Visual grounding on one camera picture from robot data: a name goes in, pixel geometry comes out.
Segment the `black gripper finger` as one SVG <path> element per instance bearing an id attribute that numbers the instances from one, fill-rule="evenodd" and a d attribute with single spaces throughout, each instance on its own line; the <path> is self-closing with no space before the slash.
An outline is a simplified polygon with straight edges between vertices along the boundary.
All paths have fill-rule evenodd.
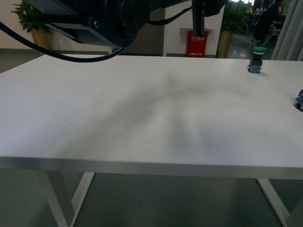
<path id="1" fill-rule="evenodd" d="M 205 15 L 205 1 L 192 1 L 192 18 L 193 18 L 193 33 L 195 36 L 204 36 L 204 15 Z"/>

